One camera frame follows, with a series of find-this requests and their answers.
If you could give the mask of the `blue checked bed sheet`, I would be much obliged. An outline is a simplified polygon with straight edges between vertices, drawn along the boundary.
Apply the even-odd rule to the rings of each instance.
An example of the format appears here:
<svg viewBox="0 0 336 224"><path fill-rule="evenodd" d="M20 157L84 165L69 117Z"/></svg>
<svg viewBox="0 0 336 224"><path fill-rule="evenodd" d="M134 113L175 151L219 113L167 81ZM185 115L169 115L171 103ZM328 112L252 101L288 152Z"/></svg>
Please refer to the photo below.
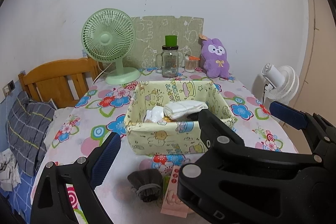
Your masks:
<svg viewBox="0 0 336 224"><path fill-rule="evenodd" d="M7 141L7 148L9 148L6 121L7 121L7 117L5 120L4 129L6 132L5 141ZM18 213L23 218L23 221L25 223L29 223L30 213L31 213L30 193L33 189L34 176L31 177L31 176L26 175L20 168L19 168L19 174L21 178L21 183L17 187L15 187L12 192L6 192L1 189L1 193L4 195L5 198L8 199L10 209Z"/></svg>

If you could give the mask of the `glass mason jar mug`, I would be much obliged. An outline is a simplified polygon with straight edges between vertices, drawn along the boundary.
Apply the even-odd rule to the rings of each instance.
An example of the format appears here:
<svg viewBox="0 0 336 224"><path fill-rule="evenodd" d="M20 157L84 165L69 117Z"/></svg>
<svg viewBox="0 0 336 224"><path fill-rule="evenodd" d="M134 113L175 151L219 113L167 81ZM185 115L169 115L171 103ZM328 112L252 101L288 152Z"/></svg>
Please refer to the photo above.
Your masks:
<svg viewBox="0 0 336 224"><path fill-rule="evenodd" d="M163 77L177 77L179 69L178 46L162 46L161 53L155 57L155 66L161 71Z"/></svg>

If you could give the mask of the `green desk fan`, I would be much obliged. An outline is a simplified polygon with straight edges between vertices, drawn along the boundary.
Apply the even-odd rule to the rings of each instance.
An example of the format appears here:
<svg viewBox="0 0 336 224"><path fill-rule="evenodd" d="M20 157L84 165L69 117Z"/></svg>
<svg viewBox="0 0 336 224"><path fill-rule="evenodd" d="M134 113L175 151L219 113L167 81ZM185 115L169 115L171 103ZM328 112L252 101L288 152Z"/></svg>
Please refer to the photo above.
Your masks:
<svg viewBox="0 0 336 224"><path fill-rule="evenodd" d="M133 21L121 10L102 9L85 22L81 43L87 55L99 63L115 64L105 81L109 85L131 83L140 77L140 71L124 67L123 58L131 51L135 41Z"/></svg>

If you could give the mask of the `yellow cartoon fabric storage box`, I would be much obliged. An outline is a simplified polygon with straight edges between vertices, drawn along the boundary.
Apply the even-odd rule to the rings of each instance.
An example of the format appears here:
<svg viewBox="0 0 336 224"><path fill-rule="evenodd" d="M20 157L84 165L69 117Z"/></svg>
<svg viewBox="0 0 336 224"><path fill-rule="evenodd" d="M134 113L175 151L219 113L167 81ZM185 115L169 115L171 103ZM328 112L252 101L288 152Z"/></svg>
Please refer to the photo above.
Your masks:
<svg viewBox="0 0 336 224"><path fill-rule="evenodd" d="M138 155L203 153L197 118L177 120L166 117L169 102L205 102L208 110L232 128L237 119L211 81L146 81L137 85L124 124L131 149Z"/></svg>

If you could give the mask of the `beige patterned cardboard panel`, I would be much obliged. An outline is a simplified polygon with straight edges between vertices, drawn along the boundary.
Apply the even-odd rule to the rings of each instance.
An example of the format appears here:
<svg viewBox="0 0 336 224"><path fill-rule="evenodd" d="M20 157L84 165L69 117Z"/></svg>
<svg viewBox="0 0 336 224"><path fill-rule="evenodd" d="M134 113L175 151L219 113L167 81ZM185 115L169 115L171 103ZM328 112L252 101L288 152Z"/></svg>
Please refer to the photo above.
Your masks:
<svg viewBox="0 0 336 224"><path fill-rule="evenodd" d="M165 36L177 37L179 66L184 67L185 55L201 54L199 35L203 33L203 18L191 16L132 17L135 41L131 51L123 58L123 65L135 68L155 67L157 54L165 44Z"/></svg>

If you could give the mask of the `green cup on jar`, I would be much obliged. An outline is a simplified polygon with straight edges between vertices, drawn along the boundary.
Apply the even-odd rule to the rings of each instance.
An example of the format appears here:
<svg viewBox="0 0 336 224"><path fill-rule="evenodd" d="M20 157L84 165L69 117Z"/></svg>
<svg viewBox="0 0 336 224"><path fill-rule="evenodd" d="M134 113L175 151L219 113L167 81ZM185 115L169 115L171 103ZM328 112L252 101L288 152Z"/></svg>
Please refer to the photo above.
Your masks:
<svg viewBox="0 0 336 224"><path fill-rule="evenodd" d="M165 46L166 47L176 47L177 38L178 37L176 35L166 35L165 36Z"/></svg>

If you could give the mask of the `dark grey drawstring pouch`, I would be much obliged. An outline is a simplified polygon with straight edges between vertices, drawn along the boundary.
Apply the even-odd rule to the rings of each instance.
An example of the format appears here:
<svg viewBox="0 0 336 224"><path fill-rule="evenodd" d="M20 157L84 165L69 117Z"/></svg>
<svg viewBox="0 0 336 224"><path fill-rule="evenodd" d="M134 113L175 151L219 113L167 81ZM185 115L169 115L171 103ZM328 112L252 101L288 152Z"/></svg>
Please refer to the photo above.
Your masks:
<svg viewBox="0 0 336 224"><path fill-rule="evenodd" d="M156 201L162 193L163 177L157 169L134 171L128 175L127 180L143 202Z"/></svg>

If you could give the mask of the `floral tablecloth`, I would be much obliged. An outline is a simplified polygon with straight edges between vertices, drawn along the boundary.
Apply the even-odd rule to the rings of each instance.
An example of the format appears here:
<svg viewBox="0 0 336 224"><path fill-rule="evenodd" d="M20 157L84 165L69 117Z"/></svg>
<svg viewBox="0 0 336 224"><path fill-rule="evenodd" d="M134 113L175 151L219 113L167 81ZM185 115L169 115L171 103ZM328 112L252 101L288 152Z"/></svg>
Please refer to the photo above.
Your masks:
<svg viewBox="0 0 336 224"><path fill-rule="evenodd" d="M206 150L198 138L199 128L190 122L161 122L131 141L124 119L132 105L152 107L162 104L164 96L174 99L206 96L209 108L220 117L234 117L234 132L253 148L295 153L296 148L282 127L271 117L265 106L235 77L216 78L217 90L207 95L203 82L207 76L201 69L181 72L166 79L154 69L143 69L140 80L159 81L147 88L145 96L134 95L136 82L108 85L96 82L75 105L71 114L55 129L44 162L71 164L87 157L115 132L121 148L104 182L95 190L105 211L114 223L203 223L196 213L181 218L161 213L162 201L145 203L133 192L127 176L137 170L154 168L162 176L170 176L182 164L195 162Z"/></svg>

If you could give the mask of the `white standing fan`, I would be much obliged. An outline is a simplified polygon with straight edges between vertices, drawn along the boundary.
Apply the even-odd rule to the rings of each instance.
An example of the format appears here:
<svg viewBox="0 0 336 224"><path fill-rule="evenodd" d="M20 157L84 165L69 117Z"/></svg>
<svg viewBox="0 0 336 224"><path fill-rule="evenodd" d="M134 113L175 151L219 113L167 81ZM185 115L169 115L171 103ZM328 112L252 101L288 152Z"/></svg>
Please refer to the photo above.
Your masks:
<svg viewBox="0 0 336 224"><path fill-rule="evenodd" d="M266 98L271 101L288 104L296 95L299 88L299 77L289 65L276 67L267 63L261 70L266 79Z"/></svg>

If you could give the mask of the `white folded cloth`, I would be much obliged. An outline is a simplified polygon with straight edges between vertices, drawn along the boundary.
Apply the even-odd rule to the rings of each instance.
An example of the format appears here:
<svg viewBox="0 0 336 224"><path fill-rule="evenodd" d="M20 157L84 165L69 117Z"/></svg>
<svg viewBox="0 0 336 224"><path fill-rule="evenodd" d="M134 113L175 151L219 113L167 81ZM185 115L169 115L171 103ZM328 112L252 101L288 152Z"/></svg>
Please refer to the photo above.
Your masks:
<svg viewBox="0 0 336 224"><path fill-rule="evenodd" d="M209 107L205 102L186 100L169 102L163 107L163 112L166 117L171 120L177 120L183 117L187 117L190 114L195 114L203 109L208 109Z"/></svg>

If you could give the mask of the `purple bunny plush toy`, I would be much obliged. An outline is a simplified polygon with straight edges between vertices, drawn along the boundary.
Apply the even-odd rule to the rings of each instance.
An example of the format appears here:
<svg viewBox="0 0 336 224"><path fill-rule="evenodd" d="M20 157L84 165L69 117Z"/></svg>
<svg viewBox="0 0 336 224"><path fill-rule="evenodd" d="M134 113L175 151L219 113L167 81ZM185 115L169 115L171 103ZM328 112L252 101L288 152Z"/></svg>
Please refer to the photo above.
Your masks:
<svg viewBox="0 0 336 224"><path fill-rule="evenodd" d="M202 42L201 57L203 59L203 69L207 77L214 79L230 77L230 64L227 60L227 52L222 42L217 39L207 39Z"/></svg>

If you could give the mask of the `crumpled white grey cloth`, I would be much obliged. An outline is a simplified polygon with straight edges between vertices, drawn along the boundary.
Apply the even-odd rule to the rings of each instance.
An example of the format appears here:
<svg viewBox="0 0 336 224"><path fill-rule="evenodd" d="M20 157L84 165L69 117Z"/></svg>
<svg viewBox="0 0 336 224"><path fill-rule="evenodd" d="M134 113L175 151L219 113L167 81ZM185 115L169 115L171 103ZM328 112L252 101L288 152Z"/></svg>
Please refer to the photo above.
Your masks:
<svg viewBox="0 0 336 224"><path fill-rule="evenodd" d="M8 148L0 154L1 189L12 192L21 183L17 160Z"/></svg>

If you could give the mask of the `pink tissue pack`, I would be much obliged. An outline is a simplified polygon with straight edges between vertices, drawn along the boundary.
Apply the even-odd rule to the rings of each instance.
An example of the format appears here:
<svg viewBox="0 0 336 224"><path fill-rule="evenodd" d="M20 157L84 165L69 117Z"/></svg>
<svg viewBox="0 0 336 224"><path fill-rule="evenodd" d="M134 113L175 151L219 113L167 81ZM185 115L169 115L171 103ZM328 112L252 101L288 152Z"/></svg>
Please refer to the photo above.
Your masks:
<svg viewBox="0 0 336 224"><path fill-rule="evenodd" d="M179 180L180 166L173 166L171 176L167 185L166 193L163 198L161 213L180 218L186 218L189 214L194 213L178 197L177 187Z"/></svg>

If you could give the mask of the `grey plaid pillow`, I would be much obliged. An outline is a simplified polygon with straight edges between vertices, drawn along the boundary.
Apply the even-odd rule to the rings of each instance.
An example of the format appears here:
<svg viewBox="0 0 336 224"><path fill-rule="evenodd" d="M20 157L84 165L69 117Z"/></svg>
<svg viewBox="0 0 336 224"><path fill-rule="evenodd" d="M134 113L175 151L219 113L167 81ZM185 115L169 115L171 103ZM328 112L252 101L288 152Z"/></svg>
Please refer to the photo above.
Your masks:
<svg viewBox="0 0 336 224"><path fill-rule="evenodd" d="M6 121L9 148L19 168L28 176L35 176L47 152L44 143L55 108L47 102L31 99L21 91Z"/></svg>

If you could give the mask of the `wall power socket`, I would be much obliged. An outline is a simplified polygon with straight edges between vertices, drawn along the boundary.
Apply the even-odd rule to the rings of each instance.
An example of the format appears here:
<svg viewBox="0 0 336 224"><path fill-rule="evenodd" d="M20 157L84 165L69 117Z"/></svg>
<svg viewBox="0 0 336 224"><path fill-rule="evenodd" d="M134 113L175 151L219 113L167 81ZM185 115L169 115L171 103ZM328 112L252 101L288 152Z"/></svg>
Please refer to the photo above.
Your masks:
<svg viewBox="0 0 336 224"><path fill-rule="evenodd" d="M7 85L5 85L2 90L5 97L7 97L15 89L15 83L11 80Z"/></svg>

